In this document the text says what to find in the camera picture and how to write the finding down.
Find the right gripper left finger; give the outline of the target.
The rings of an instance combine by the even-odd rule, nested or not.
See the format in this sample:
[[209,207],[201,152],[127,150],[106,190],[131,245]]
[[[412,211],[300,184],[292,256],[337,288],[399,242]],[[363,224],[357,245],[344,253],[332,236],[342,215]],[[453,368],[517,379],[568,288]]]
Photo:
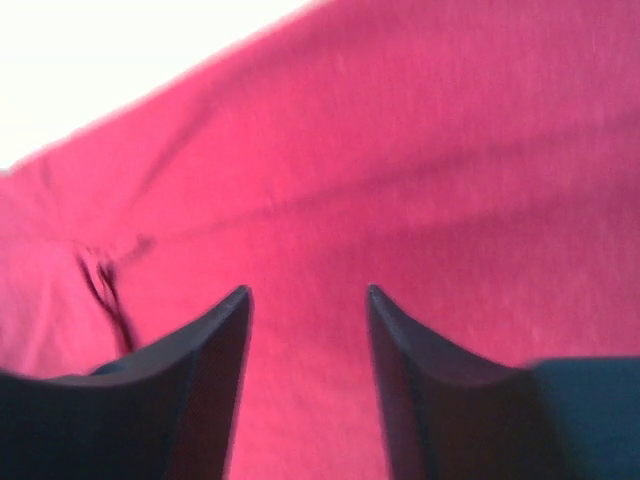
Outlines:
[[251,326],[241,286],[88,375],[1,376],[5,479],[220,479]]

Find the red t shirt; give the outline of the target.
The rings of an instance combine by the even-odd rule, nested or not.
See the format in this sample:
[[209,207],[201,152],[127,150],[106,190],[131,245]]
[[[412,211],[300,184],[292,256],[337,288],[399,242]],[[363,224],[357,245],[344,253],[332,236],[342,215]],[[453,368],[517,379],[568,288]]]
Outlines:
[[1,365],[251,287],[234,479],[383,479],[377,284],[504,363],[639,350],[639,5],[331,1],[1,179]]

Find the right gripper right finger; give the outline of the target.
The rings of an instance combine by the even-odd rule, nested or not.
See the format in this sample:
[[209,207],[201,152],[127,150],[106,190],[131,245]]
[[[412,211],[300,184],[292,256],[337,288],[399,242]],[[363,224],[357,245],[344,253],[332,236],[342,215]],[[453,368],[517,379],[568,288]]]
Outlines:
[[369,335],[395,479],[635,479],[639,361],[507,367],[368,290]]

